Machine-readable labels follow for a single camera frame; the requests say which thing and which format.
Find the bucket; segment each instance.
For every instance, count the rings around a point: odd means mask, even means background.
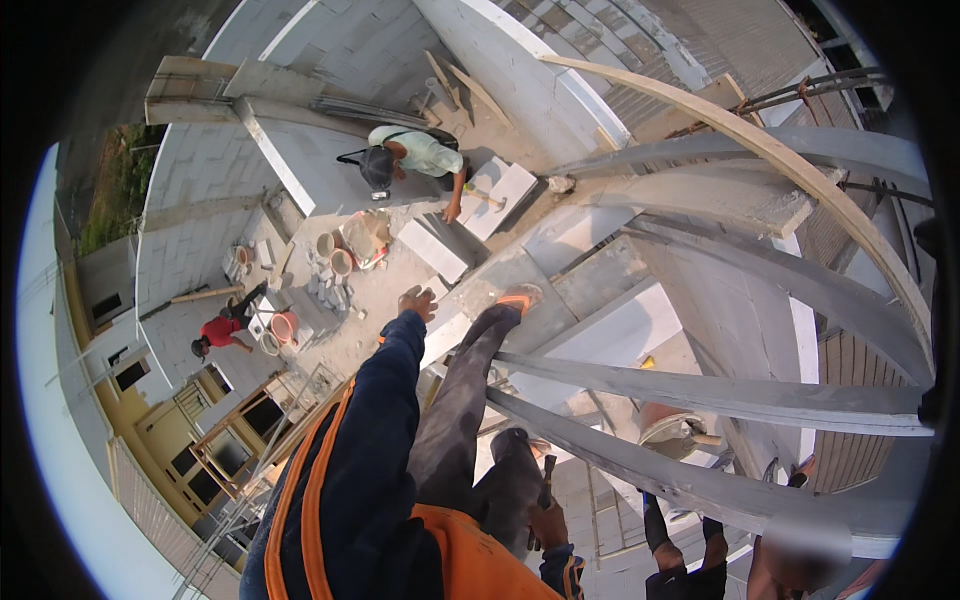
[[[236,257],[237,262],[244,267],[253,262],[253,250],[246,246],[237,246],[233,250],[233,255]]]
[[[317,256],[321,260],[329,260],[333,251],[340,248],[337,236],[333,233],[321,233],[317,238]]]
[[[640,407],[639,423],[643,433],[637,443],[667,458],[682,460],[697,447],[690,439],[693,432],[689,423],[702,431],[707,430],[706,422],[695,413],[656,402],[644,402]]]
[[[280,354],[280,342],[270,331],[264,331],[263,335],[260,336],[260,348],[271,356]]]
[[[276,339],[281,344],[289,344],[297,334],[297,328],[300,326],[300,319],[297,313],[286,311],[275,313],[270,319],[270,330],[274,332]]]
[[[330,255],[330,269],[339,276],[348,276],[353,271],[353,255],[338,248]]]

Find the hand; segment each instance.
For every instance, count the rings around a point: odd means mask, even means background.
[[[550,508],[546,510],[534,504],[527,509],[527,514],[530,516],[530,529],[540,538],[540,546],[544,550],[569,543],[566,538],[564,509],[560,508],[556,499],[550,498]]]
[[[460,216],[460,203],[451,202],[444,209],[444,221],[447,223],[453,223],[457,220],[457,217]]]
[[[423,290],[421,293],[420,287],[415,285],[396,302],[396,312],[399,314],[410,309],[420,315],[424,323],[430,323],[436,316],[431,313],[437,310],[437,304],[433,301],[434,298],[436,296],[430,288]]]

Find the hair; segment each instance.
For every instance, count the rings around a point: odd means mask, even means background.
[[[194,356],[200,359],[200,362],[206,360],[206,356],[204,356],[204,342],[207,342],[208,344],[210,343],[210,341],[206,339],[205,335],[201,336],[200,339],[194,340],[190,343],[190,350],[193,352]]]
[[[360,175],[374,191],[383,191],[394,180],[394,153],[372,146],[360,156]]]

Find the shorts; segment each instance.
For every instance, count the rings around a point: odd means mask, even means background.
[[[677,566],[647,578],[647,600],[721,600],[726,590],[726,561],[692,573]]]

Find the curved plank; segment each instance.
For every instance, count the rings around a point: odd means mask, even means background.
[[[835,386],[645,371],[498,352],[510,371],[727,417],[878,436],[932,436],[917,419],[916,386]]]
[[[930,309],[924,302],[920,288],[910,277],[910,272],[907,271],[893,247],[880,234],[867,215],[863,214],[863,211],[815,166],[761,128],[673,85],[585,60],[565,59],[559,56],[540,57],[540,60],[595,73],[679,108],[719,132],[729,135],[746,149],[766,159],[808,194],[823,203],[843,229],[870,256],[890,283],[890,287],[893,288],[910,317],[910,323],[917,332],[921,347],[924,349],[927,364],[931,371],[933,370]]]
[[[863,498],[846,493],[815,496],[719,470],[669,459],[653,450],[591,429],[520,398],[487,388],[497,412],[591,465],[665,500],[721,523],[762,534],[774,515],[814,511],[830,514],[850,528],[853,555],[892,556],[913,511],[909,500]]]
[[[870,288],[788,252],[749,242],[741,237],[641,215],[629,225],[653,236],[650,241],[683,244],[697,252],[776,283],[783,290],[863,338],[884,360],[924,390],[933,378],[923,349],[906,315]]]
[[[901,191],[930,198],[924,159],[913,142],[884,133],[830,127],[768,127],[764,131],[815,165],[839,167],[893,181]],[[648,160],[754,156],[756,154],[725,133],[702,132],[568,162],[544,174],[572,175]]]
[[[464,73],[457,67],[453,66],[453,64],[451,64],[450,61],[445,59],[444,57],[437,57],[437,59],[440,62],[442,62],[446,68],[450,69],[450,73],[453,73],[454,77],[456,77],[461,82],[463,82],[463,84],[466,85],[471,92],[476,94],[477,97],[480,98],[480,100],[482,100],[485,105],[490,107],[490,110],[493,111],[493,114],[495,114],[498,119],[503,121],[504,125],[506,125],[511,130],[514,128],[514,124],[510,122],[509,118],[507,118],[506,113],[504,113],[504,111],[500,108],[500,106],[496,103],[496,101],[491,97],[491,95],[487,93],[487,90],[484,89],[482,85],[472,80],[466,73]]]

